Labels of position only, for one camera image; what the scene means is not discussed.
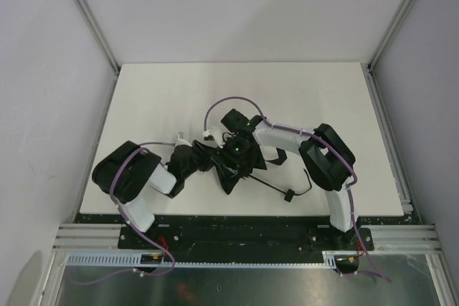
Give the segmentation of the black folding umbrella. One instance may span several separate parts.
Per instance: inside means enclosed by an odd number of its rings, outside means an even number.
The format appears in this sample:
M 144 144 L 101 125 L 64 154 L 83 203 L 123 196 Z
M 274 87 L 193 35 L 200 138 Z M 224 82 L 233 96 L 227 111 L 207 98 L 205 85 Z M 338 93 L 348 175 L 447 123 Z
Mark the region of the black folding umbrella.
M 232 140 L 229 148 L 211 147 L 197 140 L 192 142 L 193 149 L 200 156 L 201 165 L 199 171 L 207 172 L 214 168 L 217 172 L 217 177 L 222 190 L 227 194 L 231 194 L 235 186 L 241 179 L 251 178 L 258 183 L 261 183 L 268 188 L 271 188 L 278 193 L 284 195 L 284 200 L 290 202 L 295 196 L 302 196 L 312 190 L 311 177 L 306 176 L 308 187 L 305 191 L 297 192 L 289 188 L 284 191 L 267 181 L 264 181 L 252 174 L 255 169 L 266 171 L 267 164 L 281 166 L 287 161 L 287 153 L 285 150 L 277 148 L 277 158 L 266 160 L 262 154 L 260 145 L 254 141 L 244 139 L 241 143 Z

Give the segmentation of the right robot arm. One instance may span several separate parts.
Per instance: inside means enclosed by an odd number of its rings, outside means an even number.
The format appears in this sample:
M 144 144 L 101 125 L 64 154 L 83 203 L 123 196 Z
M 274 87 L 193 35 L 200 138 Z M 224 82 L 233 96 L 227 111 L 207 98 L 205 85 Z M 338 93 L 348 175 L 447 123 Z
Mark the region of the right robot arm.
M 219 181 L 226 193 L 253 170 L 266 169 L 263 146 L 278 151 L 278 159 L 272 162 L 275 165 L 283 164 L 287 152 L 294 153 L 301 157 L 310 180 L 326 192 L 332 227 L 354 234 L 366 250 L 351 191 L 358 181 L 356 157 L 330 125 L 322 123 L 309 132 L 272 123 L 263 114 L 249 119 L 236 109 L 230 110 L 221 124 L 231 133 L 229 138 L 222 135 L 217 144 Z

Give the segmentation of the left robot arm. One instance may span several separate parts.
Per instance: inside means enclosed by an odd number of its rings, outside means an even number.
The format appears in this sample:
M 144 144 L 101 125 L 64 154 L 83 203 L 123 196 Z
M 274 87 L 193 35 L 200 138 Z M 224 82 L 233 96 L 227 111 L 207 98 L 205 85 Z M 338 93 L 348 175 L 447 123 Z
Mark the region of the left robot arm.
M 161 156 L 128 140 L 94 167 L 92 181 L 109 195 L 126 223 L 144 233 L 155 222 L 147 193 L 176 197 L 201 162 L 197 149 L 182 139 L 166 164 Z

